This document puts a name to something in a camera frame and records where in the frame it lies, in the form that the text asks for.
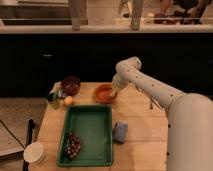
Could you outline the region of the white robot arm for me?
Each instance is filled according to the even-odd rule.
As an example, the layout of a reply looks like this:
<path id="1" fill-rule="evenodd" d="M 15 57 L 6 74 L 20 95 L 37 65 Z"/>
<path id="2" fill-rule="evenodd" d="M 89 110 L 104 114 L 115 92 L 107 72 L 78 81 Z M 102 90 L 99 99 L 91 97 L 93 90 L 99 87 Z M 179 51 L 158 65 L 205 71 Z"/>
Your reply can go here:
<path id="1" fill-rule="evenodd" d="M 116 64 L 113 93 L 129 82 L 154 98 L 168 116 L 166 171 L 213 171 L 213 101 L 185 93 L 140 71 L 138 57 Z"/>

